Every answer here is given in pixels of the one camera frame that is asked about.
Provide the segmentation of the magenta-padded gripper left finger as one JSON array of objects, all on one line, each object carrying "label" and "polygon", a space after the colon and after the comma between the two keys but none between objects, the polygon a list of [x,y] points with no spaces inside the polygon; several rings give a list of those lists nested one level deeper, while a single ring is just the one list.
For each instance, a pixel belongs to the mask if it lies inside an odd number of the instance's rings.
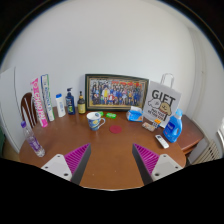
[{"label": "magenta-padded gripper left finger", "polygon": [[91,144],[85,144],[66,155],[56,154],[42,169],[79,185],[91,155]]}]

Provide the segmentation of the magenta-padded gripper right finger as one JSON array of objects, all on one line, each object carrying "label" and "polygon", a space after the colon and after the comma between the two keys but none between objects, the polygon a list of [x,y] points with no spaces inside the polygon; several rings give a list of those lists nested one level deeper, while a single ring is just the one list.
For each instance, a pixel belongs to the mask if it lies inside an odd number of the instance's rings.
[{"label": "magenta-padded gripper right finger", "polygon": [[182,169],[168,154],[158,155],[136,143],[132,146],[132,154],[145,185]]}]

